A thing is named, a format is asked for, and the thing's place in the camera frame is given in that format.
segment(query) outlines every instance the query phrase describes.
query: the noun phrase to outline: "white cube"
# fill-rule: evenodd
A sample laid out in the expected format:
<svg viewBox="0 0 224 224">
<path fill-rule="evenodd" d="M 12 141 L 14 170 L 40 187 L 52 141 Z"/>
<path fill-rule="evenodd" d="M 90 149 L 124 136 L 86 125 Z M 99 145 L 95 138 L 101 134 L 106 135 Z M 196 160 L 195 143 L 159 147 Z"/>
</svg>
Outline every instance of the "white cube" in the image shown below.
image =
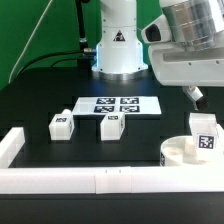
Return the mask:
<svg viewBox="0 0 224 224">
<path fill-rule="evenodd" d="M 101 140 L 120 140 L 125 129 L 125 113 L 107 113 L 100 124 Z"/>
<path fill-rule="evenodd" d="M 199 160 L 216 160 L 219 153 L 217 122 L 214 114 L 190 114 L 190 128 Z"/>
<path fill-rule="evenodd" d="M 74 128 L 72 114 L 56 114 L 49 125 L 51 140 L 70 140 Z"/>
</svg>

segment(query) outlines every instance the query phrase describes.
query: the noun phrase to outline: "black cable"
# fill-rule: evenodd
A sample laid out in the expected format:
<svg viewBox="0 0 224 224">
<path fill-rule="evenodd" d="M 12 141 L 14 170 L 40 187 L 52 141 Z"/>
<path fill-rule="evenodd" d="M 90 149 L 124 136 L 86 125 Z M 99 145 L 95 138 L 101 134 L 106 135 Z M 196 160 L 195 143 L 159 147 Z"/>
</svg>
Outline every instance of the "black cable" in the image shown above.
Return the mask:
<svg viewBox="0 0 224 224">
<path fill-rule="evenodd" d="M 55 61 L 50 67 L 54 67 L 56 64 L 63 62 L 63 61 L 91 61 L 91 60 L 95 60 L 95 57 L 91 56 L 91 57 L 79 57 L 79 58 L 64 58 L 58 61 Z"/>
<path fill-rule="evenodd" d="M 83 11 L 82 11 L 82 2 L 81 0 L 76 0 L 76 11 L 77 11 L 77 17 L 78 17 L 78 25 L 79 25 L 79 45 L 80 49 L 84 49 L 88 47 L 87 39 L 86 39 L 86 33 L 85 33 L 85 26 L 84 26 L 84 19 L 83 19 Z"/>
<path fill-rule="evenodd" d="M 38 62 L 38 61 L 41 61 L 43 59 L 46 59 L 46 58 L 51 58 L 51 57 L 55 57 L 55 56 L 63 56 L 63 55 L 70 55 L 70 54 L 79 54 L 79 53 L 83 53 L 83 50 L 76 50 L 76 51 L 65 51 L 65 52 L 55 52 L 55 53 L 50 53 L 50 54 L 45 54 L 45 55 L 42 55 L 40 57 L 37 57 L 31 61 L 29 61 L 28 63 L 26 63 L 21 69 L 20 71 L 18 72 L 17 76 L 22 74 L 30 65 Z"/>
<path fill-rule="evenodd" d="M 76 61 L 78 58 L 67 58 L 67 59 L 61 59 L 61 60 L 58 60 L 58 61 L 55 61 L 52 65 L 51 65 L 51 68 L 54 67 L 56 64 L 60 63 L 60 62 L 63 62 L 63 61 Z"/>
</svg>

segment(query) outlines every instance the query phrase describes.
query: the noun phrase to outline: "white cable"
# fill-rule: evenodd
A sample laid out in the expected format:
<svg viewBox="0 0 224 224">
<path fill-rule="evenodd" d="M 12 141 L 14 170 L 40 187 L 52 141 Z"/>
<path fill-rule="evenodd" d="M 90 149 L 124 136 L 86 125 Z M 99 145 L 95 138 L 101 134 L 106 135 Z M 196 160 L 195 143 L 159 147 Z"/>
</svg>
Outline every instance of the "white cable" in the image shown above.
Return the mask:
<svg viewBox="0 0 224 224">
<path fill-rule="evenodd" d="M 37 22 L 37 25 L 35 26 L 35 28 L 34 28 L 32 34 L 31 34 L 29 40 L 27 41 L 27 43 L 26 43 L 26 45 L 25 45 L 25 47 L 24 47 L 24 49 L 23 49 L 21 55 L 19 56 L 19 58 L 18 58 L 16 64 L 14 65 L 14 67 L 13 67 L 11 73 L 10 73 L 10 76 L 9 76 L 9 83 L 11 83 L 13 74 L 14 74 L 14 72 L 15 72 L 15 70 L 16 70 L 18 64 L 20 63 L 21 59 L 23 58 L 24 54 L 26 53 L 27 48 L 29 47 L 29 45 L 30 45 L 30 43 L 31 43 L 31 41 L 32 41 L 32 39 L 33 39 L 33 37 L 34 37 L 34 35 L 36 34 L 36 32 L 37 32 L 37 30 L 38 30 L 38 28 L 39 28 L 41 22 L 43 21 L 45 15 L 47 14 L 48 10 L 50 9 L 51 4 L 53 3 L 53 1 L 54 1 L 54 0 L 50 0 L 50 1 L 49 1 L 47 7 L 45 8 L 45 10 L 44 10 L 43 14 L 41 15 L 39 21 Z"/>
</svg>

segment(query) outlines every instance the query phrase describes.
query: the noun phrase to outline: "table surface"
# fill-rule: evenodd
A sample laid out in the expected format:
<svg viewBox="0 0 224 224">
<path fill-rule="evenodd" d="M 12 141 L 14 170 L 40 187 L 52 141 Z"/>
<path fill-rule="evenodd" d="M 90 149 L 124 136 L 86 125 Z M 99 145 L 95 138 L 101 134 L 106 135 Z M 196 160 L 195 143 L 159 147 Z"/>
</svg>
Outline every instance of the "table surface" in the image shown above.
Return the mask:
<svg viewBox="0 0 224 224">
<path fill-rule="evenodd" d="M 223 125 L 224 88 L 203 88 Z M 56 113 L 79 97 L 158 96 L 161 115 L 127 115 L 120 141 L 101 142 L 103 116 L 74 116 L 70 141 L 50 140 Z M 26 143 L 12 168 L 159 166 L 160 145 L 190 135 L 193 104 L 181 87 L 164 87 L 152 72 L 131 81 L 106 81 L 85 69 L 39 68 L 0 92 L 0 136 L 24 127 Z M 119 195 L 0 195 L 0 223 L 223 223 L 224 193 Z"/>
</svg>

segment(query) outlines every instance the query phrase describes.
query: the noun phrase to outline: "yellow warning triangle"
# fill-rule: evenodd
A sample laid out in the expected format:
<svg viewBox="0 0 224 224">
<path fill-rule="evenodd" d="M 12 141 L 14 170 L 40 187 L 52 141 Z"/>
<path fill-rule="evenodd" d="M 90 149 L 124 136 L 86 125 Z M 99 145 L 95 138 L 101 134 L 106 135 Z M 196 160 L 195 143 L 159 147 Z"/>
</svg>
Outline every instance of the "yellow warning triangle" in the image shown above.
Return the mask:
<svg viewBox="0 0 224 224">
<path fill-rule="evenodd" d="M 122 32 L 119 30 L 116 37 L 114 38 L 114 41 L 119 42 L 119 41 L 125 41 L 124 35 Z"/>
</svg>

